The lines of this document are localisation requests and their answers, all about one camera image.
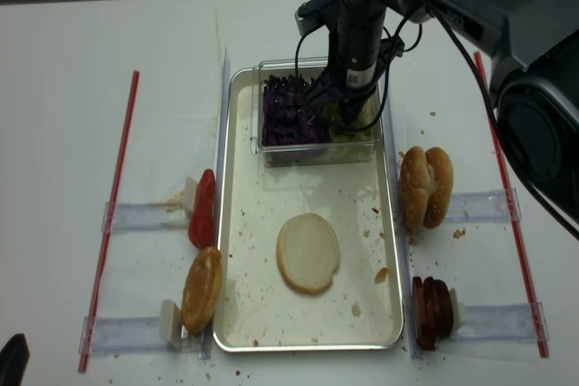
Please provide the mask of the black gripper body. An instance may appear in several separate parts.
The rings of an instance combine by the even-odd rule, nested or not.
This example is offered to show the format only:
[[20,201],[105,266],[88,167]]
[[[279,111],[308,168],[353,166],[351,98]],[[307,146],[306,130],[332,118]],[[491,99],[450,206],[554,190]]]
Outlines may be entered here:
[[328,58],[329,99],[357,99],[384,74],[381,35],[387,7],[396,0],[340,0],[337,53]]

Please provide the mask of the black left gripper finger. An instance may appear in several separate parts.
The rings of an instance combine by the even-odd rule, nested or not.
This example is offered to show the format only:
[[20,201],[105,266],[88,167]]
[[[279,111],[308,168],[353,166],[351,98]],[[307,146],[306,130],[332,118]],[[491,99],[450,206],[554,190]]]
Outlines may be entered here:
[[323,70],[305,91],[304,103],[308,108],[338,102],[338,86],[330,70]]

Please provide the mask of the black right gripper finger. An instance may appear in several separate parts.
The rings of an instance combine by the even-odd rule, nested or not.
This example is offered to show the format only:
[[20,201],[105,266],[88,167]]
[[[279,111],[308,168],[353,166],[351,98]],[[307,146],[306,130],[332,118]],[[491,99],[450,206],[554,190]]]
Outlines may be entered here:
[[365,126],[358,118],[363,110],[365,101],[361,98],[345,99],[339,103],[339,113],[344,129],[361,129]]

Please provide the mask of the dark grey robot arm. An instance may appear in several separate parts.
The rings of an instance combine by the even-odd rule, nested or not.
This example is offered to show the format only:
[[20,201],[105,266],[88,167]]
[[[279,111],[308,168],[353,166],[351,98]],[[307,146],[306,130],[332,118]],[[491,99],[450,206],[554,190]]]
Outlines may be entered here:
[[421,24],[437,19],[491,60],[484,100],[511,167],[569,217],[578,215],[578,0],[311,0],[296,12],[301,35],[330,33],[327,68],[310,104],[343,102],[352,122],[394,56],[381,33],[394,10]]

